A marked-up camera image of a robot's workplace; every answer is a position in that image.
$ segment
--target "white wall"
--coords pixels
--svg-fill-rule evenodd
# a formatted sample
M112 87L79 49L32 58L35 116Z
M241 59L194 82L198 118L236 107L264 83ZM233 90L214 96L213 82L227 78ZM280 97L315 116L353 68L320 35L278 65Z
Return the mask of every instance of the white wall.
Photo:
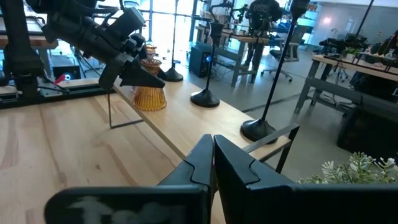
M371 0L314 0L316 2L330 2L342 4L358 4L368 6ZM374 0L373 6L398 7L398 0Z
M367 7L362 5L323 3L318 15L310 44L318 45L327 37L343 38L347 33L356 33L365 15ZM374 44L388 38L398 29L398 9L392 7L373 7L363 25L362 35ZM338 29L338 35L333 36L332 29Z

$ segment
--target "desk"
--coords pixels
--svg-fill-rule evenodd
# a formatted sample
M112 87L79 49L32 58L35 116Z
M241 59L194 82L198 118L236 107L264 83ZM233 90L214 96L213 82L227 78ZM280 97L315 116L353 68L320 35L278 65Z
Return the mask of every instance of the desk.
M398 115L397 114L398 105L396 105L395 103L391 103L386 100L382 100L382 99L379 99L379 98L376 98L373 96L365 95L360 92L357 92L354 90L349 90L342 86L338 86L333 83L326 82L327 76L330 73L332 67L337 64L339 64L339 66L341 66L343 68L347 68L347 69L354 70L357 72L363 72L368 75L374 75L376 77L385 78L385 79L392 80L395 82L398 82L398 69L391 68L390 72L397 74L397 75L392 75L392 74L383 72L383 70L385 68L375 67L374 65L367 63L363 60L358 61L358 65L360 65L360 66L352 64L351 62L349 62L347 60L342 60L341 62L338 62L337 60L325 58L322 55L314 55L312 57L312 60L313 60L312 66L308 73L308 77L305 80L305 84L304 84L303 90L301 92L300 98L298 99L298 102L297 102L297 105L295 108L295 112L294 112L295 114L300 113L300 110L301 110L305 100L312 100L312 104L311 104L312 106L314 106L316 102L319 102L323 105L335 108L344 113L347 112L347 109L339 107L338 105L336 106L331 103L325 102L324 100L322 100L320 98L322 91L327 91L327 92L333 93L335 95L341 96L343 98L352 100L355 103L362 102L365 104L364 109L369 110L373 113L376 113L380 116L384 116L384 117L390 116L390 119L391 119L392 116L396 117ZM314 77L315 77L315 74L317 73L319 64L321 62L326 63L326 66L322 73L321 79L319 80ZM311 86L317 88L313 97L308 96L308 92L309 92Z
M28 32L36 34L41 30L41 27L35 21L35 19L27 19L26 23L27 23ZM0 17L0 33L4 33L5 31L6 31L6 25L4 24L3 18ZM44 36L37 34L30 35L29 40L32 48L39 52L40 58L43 60L44 70L47 73L47 76L51 77L52 69L47 50L55 49L56 47L58 47L58 41L55 41L50 44L46 41ZM8 44L7 35L0 35L0 49L4 49L7 44Z
M140 117L111 95L116 122ZM146 123L109 129L105 95L0 110L0 223L45 224L70 187L153 186L181 162ZM212 224L223 224L219 194Z
M239 147L252 144L239 132L242 123L252 119L250 116L223 101L217 108L201 108L192 104L190 95L201 89L186 80L166 83L167 106L155 112L137 109L130 87L119 86L120 82L120 79L116 80L114 90L182 159L204 134L222 134ZM262 146L250 155L263 161L288 144L290 139L282 135L276 143Z
M206 44L204 43L204 31L210 31L210 29L207 29L205 27L202 26L196 26L196 29L198 30L198 35L197 35L197 45L199 44ZM226 58L229 58L231 60L235 61L235 66L226 66L223 64L220 64L221 66L224 66L228 69L231 69L234 73L233 73L233 78L232 78L232 84L231 87L235 87L235 84L238 80L238 77L240 75L252 75L251 78L251 82L253 83L256 79L256 75L260 66L260 62L261 62L261 57L262 57L262 52L264 50L263 47L257 46L254 52L254 58L258 58L258 60L253 61L252 64L252 70L250 71L241 71L241 64L243 61L243 53L244 53L244 48L246 46L246 43L256 43L257 42L257 38L254 37L241 37L241 36L236 36L231 34L231 30L227 30L227 29L223 29L222 32L222 36L224 37L224 41L221 42L227 42L229 38L232 39L236 39L239 41L239 49L238 52L231 52L229 50L224 50L222 48L217 48L216 49L216 54L224 56ZM259 38L259 43L261 44L267 44L268 43L268 39L267 38Z

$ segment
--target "amber glass cup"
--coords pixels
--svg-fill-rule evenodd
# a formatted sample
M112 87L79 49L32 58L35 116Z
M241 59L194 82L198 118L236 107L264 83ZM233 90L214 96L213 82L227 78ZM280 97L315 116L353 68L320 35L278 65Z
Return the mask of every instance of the amber glass cup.
M153 76L157 76L162 62L156 59L142 59L141 64ZM134 97L136 107L144 111L158 111L166 107L166 98L163 89L151 87L137 87Z

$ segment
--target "black microphone stand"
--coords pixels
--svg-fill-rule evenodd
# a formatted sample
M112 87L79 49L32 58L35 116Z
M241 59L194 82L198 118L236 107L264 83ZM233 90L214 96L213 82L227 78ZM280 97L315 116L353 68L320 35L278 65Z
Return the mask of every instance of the black microphone stand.
M272 83L271 86L271 91L268 96L266 108L264 109L261 119L245 121L241 126L241 133L243 134L243 136L252 141L258 141L276 131L275 128L273 128L268 123L268 121L266 120L266 116L268 113L269 106L271 104L272 96L274 95L275 92L276 84L279 78L280 71L282 70L287 50L289 49L289 43L292 38L295 25L297 24L297 19L299 19L299 17L307 11L309 2L310 0L293 0L293 3L290 7L293 19L290 25L289 33L287 34L282 55L280 56L278 68L275 74L274 82ZM276 141L277 139L269 142L268 144L275 143Z
M223 24L219 24L216 22L210 23L210 37L213 40L213 44L211 48L210 63L209 67L207 68L206 88L200 92L192 93L191 95L191 102L193 104L205 108L214 108L220 105L220 99L209 90L209 84L211 78L211 69L213 68L214 53L216 51L216 47L218 47L220 44L220 38L222 36L223 27L224 27Z
M177 6L178 6L178 0L175 0L172 67L167 72L163 72L162 70L160 70L158 74L159 78L168 82L180 82L183 80L183 76L175 70L175 62L174 62L175 27L177 26Z

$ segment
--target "wooden tabletop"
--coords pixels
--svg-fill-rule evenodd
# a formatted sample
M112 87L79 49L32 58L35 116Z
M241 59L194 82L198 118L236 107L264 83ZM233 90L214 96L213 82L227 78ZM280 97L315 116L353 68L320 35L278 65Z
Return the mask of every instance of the wooden tabletop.
M41 32L41 27L39 24L35 21L35 19L27 19L27 28L28 32ZM4 24L4 20L2 17L0 17L0 31L5 31L6 26ZM58 47L58 42L55 41L52 44L48 43L45 39L44 36L41 35L31 35L29 36L30 39L30 45L32 47L40 47L40 48L45 48L45 49L54 49ZM7 35L0 35L0 49L5 48L5 46L8 44L8 37Z
M361 66L353 65L351 63L352 61L347 61L345 59L342 60L343 63L340 63L337 60L332 60L332 59L325 58L323 55L314 55L314 56L312 56L312 60L316 60L318 62L323 62L323 63L328 63L328 64L331 64L331 65L337 65L337 63L339 63L339 66L342 66L343 68L348 68L350 70L354 70L354 71L357 71L357 72L363 72L363 73L366 73L366 74L369 74L369 75L374 75L374 76L377 76L377 77L381 77L381 78L385 78L385 79L388 79L388 80L392 80L392 81L398 82L398 68L391 68L389 70L390 72L397 74L397 75L392 75L392 74L383 72L383 69L385 67L381 67L381 68L380 67L376 67L373 64L365 62L364 60L360 60L358 62L358 65L361 65Z
M202 26L196 26L196 29L198 30L210 30L209 28L205 28ZM256 43L257 42L257 37L241 37L241 36L237 36L231 33L231 30L228 29L223 29L223 33L222 33L223 37L229 37L231 35L231 38L234 38L236 40L239 40L241 42L245 42L245 43ZM269 39L267 38L259 38L259 42L262 44L266 44L268 43Z
M140 119L111 101L115 124ZM65 188L153 186L181 162L146 123L110 129L105 95L0 110L0 126L2 224L45 224L45 203ZM225 223L218 194L211 223Z
M201 89L188 81L167 82L164 92L167 106L155 112L141 111L134 106L134 95L129 86L120 87L117 79L114 89L143 118L143 120L177 153L185 158L204 134L222 134L239 147L252 144L240 133L244 121L253 119L221 101L219 107L202 108L190 101L190 95ZM280 149L290 142L285 136L271 145L262 146L251 153L256 159Z

